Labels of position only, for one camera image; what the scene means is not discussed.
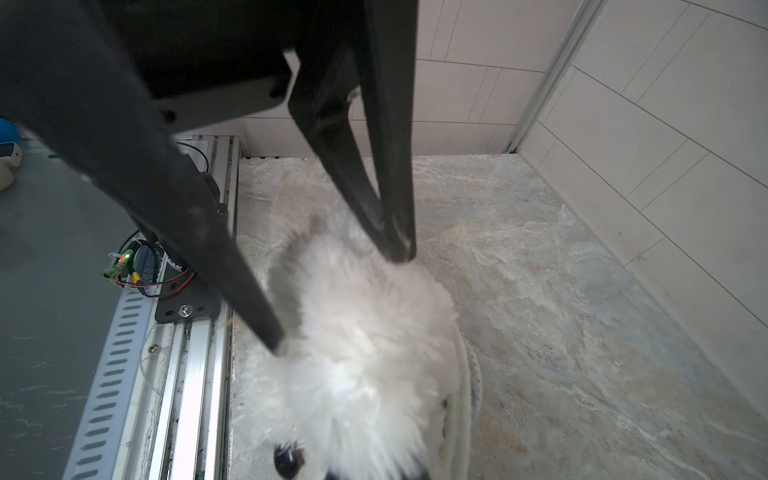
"green connector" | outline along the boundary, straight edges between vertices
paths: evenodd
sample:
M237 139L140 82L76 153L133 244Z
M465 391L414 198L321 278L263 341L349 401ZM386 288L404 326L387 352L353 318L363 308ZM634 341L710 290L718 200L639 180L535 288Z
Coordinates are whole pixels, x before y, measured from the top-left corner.
M134 256L134 251L131 249L125 250L114 263L112 263L110 266L104 269L104 272L101 274L104 276L104 278L108 278L109 280L112 280L117 275L120 275L123 270L125 270L125 267L128 265L128 263L131 261L131 258Z

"blue object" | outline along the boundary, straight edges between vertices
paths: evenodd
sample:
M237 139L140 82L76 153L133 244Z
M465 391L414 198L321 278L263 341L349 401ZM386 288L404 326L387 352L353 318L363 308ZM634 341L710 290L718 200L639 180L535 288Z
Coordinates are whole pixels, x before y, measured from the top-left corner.
M18 143L21 137L16 130L16 126L11 122L0 118L0 144L12 141Z

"silver metal frame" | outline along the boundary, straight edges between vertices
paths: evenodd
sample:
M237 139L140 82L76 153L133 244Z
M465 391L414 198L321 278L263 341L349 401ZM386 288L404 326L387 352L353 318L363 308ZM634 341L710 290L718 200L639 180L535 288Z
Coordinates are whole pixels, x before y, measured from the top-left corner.
M178 139L207 141L234 234L239 139ZM225 477L232 311L224 304L215 319L160 325L156 308L136 290L122 293L63 480Z
M507 143L507 147L504 149L505 153L513 154L517 152L528 131L531 130L533 123L536 122L541 110L552 96L552 92L554 92L558 82L571 65L576 52L587 37L587 33L606 1L581 0L581 4L578 6L571 24L568 26L568 30L565 31L563 39L560 40L557 51L555 51L554 56L549 61L547 71L538 82L538 86L531 99L525 105L523 115L520 117L518 124L515 125L509 143Z

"white fur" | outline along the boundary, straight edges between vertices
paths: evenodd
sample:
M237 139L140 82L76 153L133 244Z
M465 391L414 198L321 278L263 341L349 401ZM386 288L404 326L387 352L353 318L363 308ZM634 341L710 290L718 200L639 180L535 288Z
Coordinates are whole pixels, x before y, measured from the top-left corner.
M265 439L298 442L307 464L339 478L466 476L464 343L450 295L424 267L386 262L339 208L289 242L269 292L286 340L262 362L279 379L257 385L281 389L272 394L285 405L270 403L282 427Z

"bolt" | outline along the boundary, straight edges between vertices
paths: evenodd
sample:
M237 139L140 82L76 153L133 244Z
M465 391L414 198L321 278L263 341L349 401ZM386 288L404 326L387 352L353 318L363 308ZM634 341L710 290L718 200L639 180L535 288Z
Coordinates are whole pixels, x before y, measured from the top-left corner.
M179 316L182 318L187 318L189 315L192 315L192 307L189 305L182 305L179 309Z

